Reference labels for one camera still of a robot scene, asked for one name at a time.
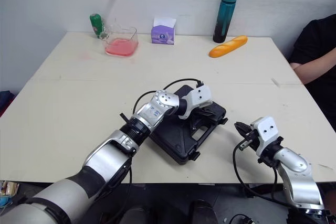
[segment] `black cable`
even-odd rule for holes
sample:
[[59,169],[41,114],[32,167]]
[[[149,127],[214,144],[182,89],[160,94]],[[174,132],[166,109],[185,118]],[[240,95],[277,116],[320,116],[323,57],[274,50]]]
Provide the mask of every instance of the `black cable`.
[[275,189],[277,188],[277,184],[278,184],[278,173],[277,170],[275,169],[275,167],[272,167],[273,171],[274,171],[274,183],[272,186],[272,191],[271,191],[271,197],[272,199],[276,200],[274,197],[274,193],[275,193]]
[[119,209],[119,211],[111,219],[109,219],[105,224],[113,223],[120,216],[120,214],[125,210],[128,198],[130,197],[131,186],[132,186],[132,167],[130,167],[129,173],[130,173],[130,182],[128,184],[127,195],[126,195],[126,198],[125,198],[125,202],[122,205],[122,207]]
[[240,175],[238,174],[238,170],[237,170],[237,164],[236,164],[236,152],[237,152],[237,149],[239,148],[239,146],[241,144],[243,144],[246,140],[242,140],[239,144],[236,145],[236,147],[234,148],[233,150],[233,153],[232,153],[232,159],[233,159],[233,168],[235,170],[235,173],[236,173],[236,176],[239,180],[239,182],[241,183],[241,185],[246,189],[248,190],[250,193],[252,193],[253,195],[259,197],[259,198],[262,198],[262,199],[265,199],[265,200],[268,200],[268,201],[271,201],[271,202],[274,202],[274,203],[277,203],[279,205],[282,205],[282,206],[285,206],[285,207],[289,207],[289,208],[295,208],[294,206],[290,205],[290,204],[287,204],[287,203],[284,203],[284,202],[281,202],[281,201],[278,201],[276,199],[271,199],[271,198],[268,198],[264,195],[261,195],[255,191],[253,191],[252,189],[250,189],[244,182],[243,180],[241,179]]
[[233,219],[236,218],[237,216],[244,216],[245,218],[249,218],[247,215],[244,215],[244,214],[236,214],[236,215],[234,215],[234,216],[231,218],[229,224],[231,224],[232,221],[233,221]]
[[148,92],[142,94],[142,95],[137,99],[137,101],[135,102],[135,105],[134,105],[134,107],[133,107],[133,112],[132,112],[132,114],[135,113],[136,107],[137,107],[139,101],[141,100],[141,98],[143,98],[143,97],[144,97],[145,95],[147,95],[147,94],[155,93],[155,92],[156,92],[156,90],[152,90],[152,91],[148,91]]
[[163,89],[165,90],[165,89],[169,88],[171,85],[173,85],[175,83],[178,83],[178,82],[181,82],[181,81],[196,81],[197,82],[197,87],[202,85],[202,82],[200,80],[197,80],[197,79],[194,79],[194,78],[185,78],[185,79],[180,79],[180,80],[173,81],[172,83],[169,83]]

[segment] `cloth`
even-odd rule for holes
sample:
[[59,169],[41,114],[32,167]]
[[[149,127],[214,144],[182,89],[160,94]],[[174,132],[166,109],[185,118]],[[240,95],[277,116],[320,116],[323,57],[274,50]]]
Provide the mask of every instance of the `cloth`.
[[[294,44],[289,63],[305,64],[336,47],[336,14],[311,21]],[[316,80],[306,84],[331,126],[336,131],[336,66]]]

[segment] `black strap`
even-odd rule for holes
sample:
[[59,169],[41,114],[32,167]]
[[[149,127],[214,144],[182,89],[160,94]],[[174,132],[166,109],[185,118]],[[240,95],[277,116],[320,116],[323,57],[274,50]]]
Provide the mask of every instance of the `black strap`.
[[50,214],[57,221],[58,224],[71,224],[71,220],[69,216],[67,215],[67,213],[64,212],[64,210],[60,208],[59,206],[57,206],[55,203],[47,199],[33,197],[30,199],[27,199],[25,203],[26,204],[38,203],[38,204],[44,205],[46,206],[44,211]]

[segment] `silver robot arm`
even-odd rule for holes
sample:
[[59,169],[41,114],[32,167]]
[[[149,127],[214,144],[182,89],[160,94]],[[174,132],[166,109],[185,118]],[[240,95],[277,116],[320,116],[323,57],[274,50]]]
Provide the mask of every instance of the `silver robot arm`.
[[181,99],[165,90],[157,91],[149,103],[89,154],[79,173],[50,185],[15,207],[0,217],[0,223],[78,223],[99,196],[121,183],[139,146],[166,115],[176,114],[186,119],[194,108],[211,103],[206,85]]
[[272,117],[259,118],[250,126],[240,122],[235,126],[246,140],[239,149],[250,146],[259,157],[259,163],[277,169],[288,204],[304,214],[326,215],[319,188],[312,177],[311,164],[300,154],[280,145],[283,138]]

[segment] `white wall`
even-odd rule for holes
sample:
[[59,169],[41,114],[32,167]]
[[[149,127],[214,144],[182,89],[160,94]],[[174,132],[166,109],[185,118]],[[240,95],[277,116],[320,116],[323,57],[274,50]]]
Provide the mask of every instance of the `white wall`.
[[[211,35],[219,0],[2,0],[2,89],[19,91],[68,31],[91,31],[89,15],[149,33],[154,15],[176,33]],[[238,0],[229,35],[270,36],[287,56],[306,23],[336,12],[336,0]]]

